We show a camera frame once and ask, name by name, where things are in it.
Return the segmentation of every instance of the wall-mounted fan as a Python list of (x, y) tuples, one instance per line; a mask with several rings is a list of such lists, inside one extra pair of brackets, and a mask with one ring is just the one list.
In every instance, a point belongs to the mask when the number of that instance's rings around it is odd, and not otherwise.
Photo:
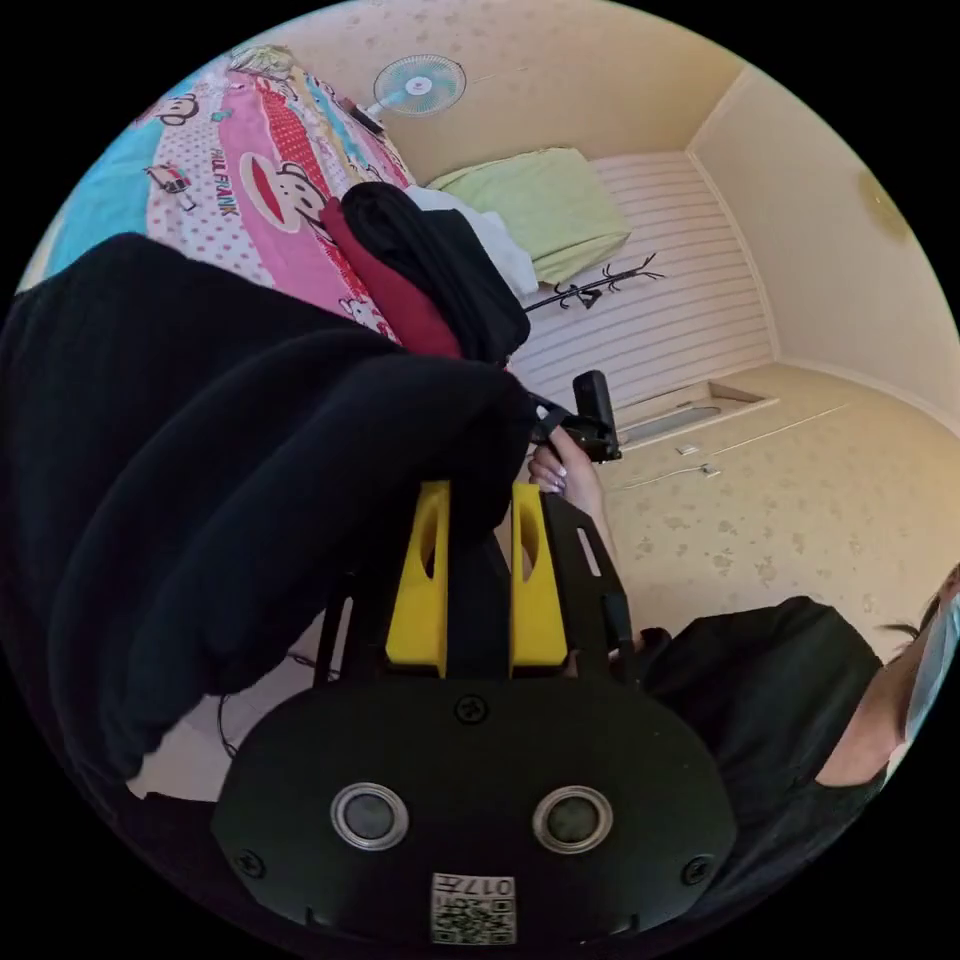
[(364, 113), (377, 117), (392, 110), (408, 117), (425, 117), (452, 106), (467, 88), (467, 76), (455, 60), (434, 53), (395, 60), (380, 71), (373, 85), (376, 103)]

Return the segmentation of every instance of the coat rack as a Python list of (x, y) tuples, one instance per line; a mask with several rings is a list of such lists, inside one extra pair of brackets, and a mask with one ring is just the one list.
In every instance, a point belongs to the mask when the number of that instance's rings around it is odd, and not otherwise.
[(553, 288), (556, 292), (552, 297), (547, 297), (546, 300), (540, 300), (538, 303), (525, 307), (524, 309), (529, 313), (531, 310), (537, 310), (539, 307), (545, 307), (548, 303), (554, 303), (559, 300), (561, 308), (566, 310), (570, 306), (567, 301), (571, 297), (576, 297), (584, 307), (589, 310), (600, 297), (603, 296), (603, 291), (599, 289), (600, 287), (606, 287), (609, 291), (619, 290), (620, 288), (617, 286), (617, 282), (620, 280), (629, 280), (631, 277), (650, 277), (653, 280), (662, 280), (665, 276), (664, 274), (654, 273), (652, 270), (646, 269), (647, 265), (655, 256), (656, 253), (651, 253), (639, 267), (633, 267), (630, 270), (624, 270), (623, 273), (617, 274), (610, 273), (610, 264), (608, 263), (603, 268), (603, 278), (601, 280), (594, 280), (582, 286), (577, 286), (577, 284), (572, 283), (566, 290), (561, 290), (560, 284), (558, 283)]

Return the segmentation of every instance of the face mask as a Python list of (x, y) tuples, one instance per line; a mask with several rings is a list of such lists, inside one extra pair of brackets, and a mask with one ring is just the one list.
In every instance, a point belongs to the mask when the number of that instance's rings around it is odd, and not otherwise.
[(933, 706), (933, 701), (937, 699), (957, 649), (958, 637), (960, 637), (960, 594), (957, 594), (946, 608), (941, 609), (930, 624), (927, 643), (917, 670), (917, 679), (913, 685), (913, 693), (910, 695), (910, 706), (907, 708), (907, 743), (911, 743), (916, 737), (917, 731)]

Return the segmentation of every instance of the yellow plastic part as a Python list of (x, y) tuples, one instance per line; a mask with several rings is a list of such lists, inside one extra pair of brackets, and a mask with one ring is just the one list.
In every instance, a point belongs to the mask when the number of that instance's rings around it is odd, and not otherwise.
[[(510, 673), (520, 667), (559, 667), (567, 656), (560, 597), (534, 483), (513, 485)], [(524, 579), (524, 551), (530, 575)]]
[[(387, 657), (403, 667), (435, 667), (447, 672), (447, 545), (450, 537), (450, 484), (424, 483), (403, 561)], [(432, 575), (427, 573), (433, 554)]]

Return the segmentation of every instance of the hand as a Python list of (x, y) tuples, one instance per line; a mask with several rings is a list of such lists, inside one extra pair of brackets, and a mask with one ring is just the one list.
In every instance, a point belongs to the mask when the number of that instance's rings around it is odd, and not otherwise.
[(586, 513), (594, 522), (607, 552), (613, 551), (613, 540), (603, 509), (603, 486), (590, 458), (577, 446), (563, 427), (550, 434), (558, 458), (546, 444), (537, 447), (530, 458), (530, 479), (544, 493), (559, 493), (565, 500)]

